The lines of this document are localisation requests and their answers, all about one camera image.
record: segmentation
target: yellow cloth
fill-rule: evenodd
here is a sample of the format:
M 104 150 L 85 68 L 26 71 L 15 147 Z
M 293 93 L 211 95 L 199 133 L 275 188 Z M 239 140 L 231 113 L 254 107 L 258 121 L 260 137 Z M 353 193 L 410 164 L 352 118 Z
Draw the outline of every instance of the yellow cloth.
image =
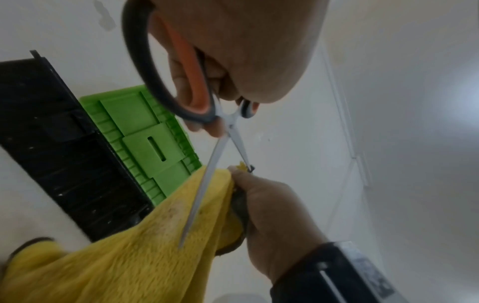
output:
M 204 168 L 193 174 L 139 225 L 65 253 L 39 242 L 9 262 L 0 302 L 202 302 L 217 250 L 243 239 L 229 211 L 231 174 L 216 170 L 184 246 L 178 249 Z

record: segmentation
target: hand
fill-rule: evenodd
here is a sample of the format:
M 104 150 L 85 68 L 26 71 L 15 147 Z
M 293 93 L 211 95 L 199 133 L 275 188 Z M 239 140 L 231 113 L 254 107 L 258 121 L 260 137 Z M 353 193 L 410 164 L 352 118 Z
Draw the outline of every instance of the hand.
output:
M 246 191 L 249 258 L 273 283 L 326 237 L 295 192 L 286 184 L 229 167 L 235 183 Z
M 206 55 L 212 90 L 224 100 L 240 96 L 259 103 L 286 95 L 308 65 L 329 0 L 152 0 L 158 10 L 150 33 L 169 54 L 178 102 L 191 88 L 166 34 L 163 20 Z M 192 131 L 202 125 L 187 122 Z M 223 133 L 217 120 L 204 128 Z

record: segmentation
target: white floor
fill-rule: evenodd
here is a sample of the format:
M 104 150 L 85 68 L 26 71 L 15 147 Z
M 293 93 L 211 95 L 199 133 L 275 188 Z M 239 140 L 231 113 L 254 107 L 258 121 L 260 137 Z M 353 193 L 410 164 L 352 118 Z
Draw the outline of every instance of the white floor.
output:
M 119 28 L 121 1 L 105 0 L 103 5 L 116 24 L 110 31 L 100 26 L 94 1 L 0 4 L 0 39 L 4 41 L 0 61 L 29 57 L 28 51 L 36 49 L 77 97 L 141 84 Z M 157 66 L 167 71 L 165 52 L 158 46 L 153 50 Z M 290 184 L 332 240 L 358 239 L 381 267 L 358 167 L 348 151 L 320 51 L 284 100 L 261 106 L 253 119 L 239 122 L 239 129 L 256 174 Z M 205 133 L 190 134 L 190 139 L 206 163 L 215 140 Z M 239 160 L 230 144 L 220 167 Z M 18 219 L 2 218 L 7 212 L 16 213 Z M 30 222 L 68 249 L 87 244 L 54 202 L 0 150 L 0 229 L 9 232 L 0 237 L 0 257 L 24 241 L 21 229 Z M 256 294 L 268 301 L 269 288 L 269 282 L 250 265 L 243 246 L 215 260 L 205 301 L 233 302 L 220 298 L 227 294 Z

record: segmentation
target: metal blade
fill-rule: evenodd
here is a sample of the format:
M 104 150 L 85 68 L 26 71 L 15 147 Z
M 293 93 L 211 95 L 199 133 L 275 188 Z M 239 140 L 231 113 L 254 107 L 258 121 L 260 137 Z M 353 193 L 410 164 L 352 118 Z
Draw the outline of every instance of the metal blade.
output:
M 239 135 L 240 132 L 238 132 L 238 129 L 236 128 L 235 125 L 232 125 L 228 129 L 228 134 L 231 140 L 233 141 L 233 143 L 235 144 L 236 149 L 239 151 L 239 154 L 243 158 L 243 161 L 246 164 L 246 167 L 248 168 L 248 170 L 251 170 L 251 165 L 249 164 L 248 155 L 246 155 L 246 149 L 244 148 L 243 139 L 241 139 L 241 136 Z
M 223 154 L 226 143 L 228 142 L 229 139 L 230 139 L 229 136 L 224 135 L 216 143 L 213 153 L 211 154 L 211 158 L 208 161 L 208 165 L 206 166 L 205 174 L 203 175 L 203 178 L 201 179 L 201 182 L 200 182 L 200 186 L 198 187 L 198 191 L 196 192 L 196 196 L 193 201 L 193 205 L 191 206 L 190 213 L 188 214 L 188 219 L 186 220 L 185 227 L 183 228 L 183 231 L 181 233 L 179 248 L 181 248 L 183 244 L 185 243 L 185 239 L 186 239 L 186 236 L 188 235 L 188 231 L 193 225 L 193 221 L 195 220 L 196 214 L 198 210 L 200 209 L 201 201 L 203 200 L 203 197 L 205 196 L 206 190 L 208 189 L 208 185 L 210 184 L 211 178 L 213 177 L 213 174 L 215 172 L 216 165 L 218 164 L 221 154 Z

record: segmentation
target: green tray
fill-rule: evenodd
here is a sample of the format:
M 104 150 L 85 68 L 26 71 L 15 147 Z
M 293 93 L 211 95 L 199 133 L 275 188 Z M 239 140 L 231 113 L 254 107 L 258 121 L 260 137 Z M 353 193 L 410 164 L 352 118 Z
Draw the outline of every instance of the green tray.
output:
M 80 104 L 153 205 L 201 167 L 175 116 L 144 85 L 85 96 Z

